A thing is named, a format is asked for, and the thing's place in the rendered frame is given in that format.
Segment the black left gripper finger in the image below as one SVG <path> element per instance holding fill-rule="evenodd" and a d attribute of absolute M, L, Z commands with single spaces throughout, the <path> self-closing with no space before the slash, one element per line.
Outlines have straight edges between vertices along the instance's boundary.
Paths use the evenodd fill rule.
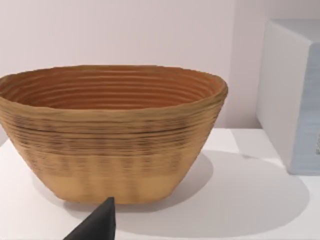
<path fill-rule="evenodd" d="M 63 240 L 115 240 L 116 207 L 108 197 Z"/>

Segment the woven wicker basket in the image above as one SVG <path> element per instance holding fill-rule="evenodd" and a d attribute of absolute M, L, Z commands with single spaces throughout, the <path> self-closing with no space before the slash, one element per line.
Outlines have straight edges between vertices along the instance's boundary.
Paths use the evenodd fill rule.
<path fill-rule="evenodd" d="M 0 77 L 0 124 L 58 198 L 144 204 L 184 179 L 227 95 L 221 77 L 181 67 L 44 68 Z"/>

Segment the pale microwave oven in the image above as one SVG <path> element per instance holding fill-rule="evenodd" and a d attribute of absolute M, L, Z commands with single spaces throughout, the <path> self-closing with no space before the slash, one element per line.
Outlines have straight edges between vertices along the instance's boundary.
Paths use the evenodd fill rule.
<path fill-rule="evenodd" d="M 289 173 L 320 176 L 320 19 L 266 24 L 256 116 Z"/>

